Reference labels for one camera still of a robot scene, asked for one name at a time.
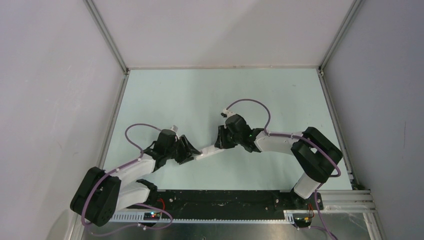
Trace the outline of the aluminium frame post left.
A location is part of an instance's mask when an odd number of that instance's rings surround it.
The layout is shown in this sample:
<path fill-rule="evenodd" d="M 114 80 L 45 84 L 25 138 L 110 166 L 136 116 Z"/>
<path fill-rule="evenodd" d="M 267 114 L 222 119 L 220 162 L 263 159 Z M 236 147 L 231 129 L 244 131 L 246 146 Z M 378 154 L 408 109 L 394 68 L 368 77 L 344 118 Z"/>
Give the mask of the aluminium frame post left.
<path fill-rule="evenodd" d="M 124 75 L 127 75 L 129 72 L 129 68 L 127 67 L 124 58 L 122 57 L 118 46 L 116 45 L 112 34 L 110 33 L 99 9 L 96 6 L 96 3 L 94 0 L 84 0 L 84 4 L 86 5 L 86 8 L 88 12 L 90 13 L 94 23 L 96 24 L 100 34 L 102 35 L 106 45 L 108 46 L 113 58 L 115 59 L 116 63 L 118 64 L 120 70 Z"/>

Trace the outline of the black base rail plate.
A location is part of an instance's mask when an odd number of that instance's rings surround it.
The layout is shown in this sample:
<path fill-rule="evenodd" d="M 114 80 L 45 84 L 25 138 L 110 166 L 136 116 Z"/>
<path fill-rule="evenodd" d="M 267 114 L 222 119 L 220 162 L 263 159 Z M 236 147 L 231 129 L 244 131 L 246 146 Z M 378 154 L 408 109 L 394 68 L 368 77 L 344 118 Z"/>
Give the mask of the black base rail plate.
<path fill-rule="evenodd" d="M 276 220 L 284 211 L 323 210 L 321 195 L 307 199 L 280 190 L 159 190 L 146 204 L 173 218 Z"/>

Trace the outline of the white remote control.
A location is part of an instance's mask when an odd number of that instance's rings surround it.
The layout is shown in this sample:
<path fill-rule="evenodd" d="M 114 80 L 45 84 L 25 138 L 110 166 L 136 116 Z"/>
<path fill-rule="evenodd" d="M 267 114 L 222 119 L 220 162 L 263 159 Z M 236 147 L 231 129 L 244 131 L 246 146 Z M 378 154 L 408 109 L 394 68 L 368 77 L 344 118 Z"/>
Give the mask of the white remote control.
<path fill-rule="evenodd" d="M 218 147 L 215 147 L 214 145 L 208 146 L 208 147 L 204 147 L 201 149 L 200 154 L 195 156 L 194 159 L 196 161 L 202 160 L 204 158 L 207 157 L 211 157 L 213 155 L 219 154 L 224 152 L 224 149 L 220 149 Z"/>

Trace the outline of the aluminium frame post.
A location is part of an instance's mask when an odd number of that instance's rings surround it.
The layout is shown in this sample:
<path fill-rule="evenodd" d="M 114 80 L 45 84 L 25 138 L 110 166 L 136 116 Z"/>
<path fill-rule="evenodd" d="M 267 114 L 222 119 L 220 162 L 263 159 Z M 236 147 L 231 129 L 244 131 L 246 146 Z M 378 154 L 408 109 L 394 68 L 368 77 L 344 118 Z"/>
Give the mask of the aluminium frame post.
<path fill-rule="evenodd" d="M 124 58 L 122 57 L 118 46 L 116 45 L 112 34 L 110 33 L 99 9 L 96 6 L 96 3 L 94 0 L 84 0 L 84 4 L 86 5 L 86 8 L 88 12 L 90 13 L 94 23 L 96 24 L 100 34 L 102 35 L 106 45 L 108 46 L 113 58 L 115 59 L 116 63 L 118 64 L 120 70 L 124 75 L 127 75 L 129 72 L 129 68 L 127 67 Z"/>
<path fill-rule="evenodd" d="M 342 20 L 341 25 L 339 26 L 332 42 L 330 43 L 329 48 L 325 52 L 324 57 L 320 62 L 320 65 L 318 67 L 320 72 L 324 72 L 325 68 L 327 67 L 333 55 L 337 51 L 339 45 L 341 44 L 343 38 L 346 36 L 348 30 L 350 29 L 351 25 L 353 24 L 356 16 L 358 15 L 361 7 L 365 2 L 365 0 L 354 0 L 350 5 L 345 17 Z"/>

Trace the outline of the left controller board with LEDs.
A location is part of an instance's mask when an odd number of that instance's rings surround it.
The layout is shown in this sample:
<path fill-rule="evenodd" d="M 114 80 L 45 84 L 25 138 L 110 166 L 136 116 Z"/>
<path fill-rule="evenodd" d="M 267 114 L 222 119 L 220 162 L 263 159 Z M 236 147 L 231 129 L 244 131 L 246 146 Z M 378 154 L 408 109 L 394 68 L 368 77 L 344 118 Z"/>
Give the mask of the left controller board with LEDs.
<path fill-rule="evenodd" d="M 143 213 L 143 221 L 159 221 L 162 217 L 161 212 L 154 212 L 154 211 L 150 211 L 150 212 L 144 212 Z"/>

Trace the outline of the aluminium frame post right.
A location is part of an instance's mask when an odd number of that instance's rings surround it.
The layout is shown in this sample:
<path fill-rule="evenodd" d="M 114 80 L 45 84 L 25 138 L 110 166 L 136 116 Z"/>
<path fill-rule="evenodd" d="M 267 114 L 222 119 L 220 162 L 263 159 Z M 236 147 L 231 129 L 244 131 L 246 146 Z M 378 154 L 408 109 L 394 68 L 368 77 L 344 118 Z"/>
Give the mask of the aluminium frame post right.
<path fill-rule="evenodd" d="M 337 51 L 339 45 L 341 44 L 343 38 L 346 36 L 348 30 L 350 29 L 351 25 L 353 24 L 356 16 L 358 15 L 361 7 L 365 2 L 365 0 L 354 0 L 350 5 L 345 17 L 342 20 L 341 25 L 339 26 L 332 42 L 330 43 L 329 48 L 325 52 L 324 57 L 320 62 L 320 65 L 318 67 L 320 72 L 324 72 L 325 68 L 327 67 L 333 55 Z"/>

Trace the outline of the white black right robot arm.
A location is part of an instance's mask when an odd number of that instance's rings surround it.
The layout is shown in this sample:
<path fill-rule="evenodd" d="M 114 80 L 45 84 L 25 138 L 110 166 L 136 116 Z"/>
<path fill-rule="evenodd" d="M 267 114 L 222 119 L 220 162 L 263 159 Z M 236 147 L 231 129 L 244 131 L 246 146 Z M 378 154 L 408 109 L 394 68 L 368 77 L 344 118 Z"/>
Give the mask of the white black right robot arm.
<path fill-rule="evenodd" d="M 290 201 L 297 209 L 308 206 L 313 192 L 329 178 L 341 175 L 338 163 L 342 152 L 315 127 L 295 133 L 266 132 L 263 128 L 250 128 L 239 114 L 222 116 L 225 123 L 218 127 L 216 148 L 242 146 L 249 153 L 276 152 L 296 158 L 304 171 L 291 190 Z"/>

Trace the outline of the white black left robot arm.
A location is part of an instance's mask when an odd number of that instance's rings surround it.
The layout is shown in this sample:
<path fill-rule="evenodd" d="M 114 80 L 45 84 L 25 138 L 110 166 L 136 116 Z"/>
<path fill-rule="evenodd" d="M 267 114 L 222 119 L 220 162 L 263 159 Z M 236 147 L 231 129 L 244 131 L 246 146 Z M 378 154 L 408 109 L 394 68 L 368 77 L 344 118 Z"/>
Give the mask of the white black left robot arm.
<path fill-rule="evenodd" d="M 170 129 L 162 130 L 157 140 L 140 150 L 140 156 L 106 172 L 90 168 L 70 203 L 70 209 L 81 216 L 85 227 L 104 226 L 115 211 L 136 204 L 153 208 L 158 202 L 158 187 L 143 179 L 168 160 L 184 164 L 202 155 L 185 135 L 177 136 Z"/>

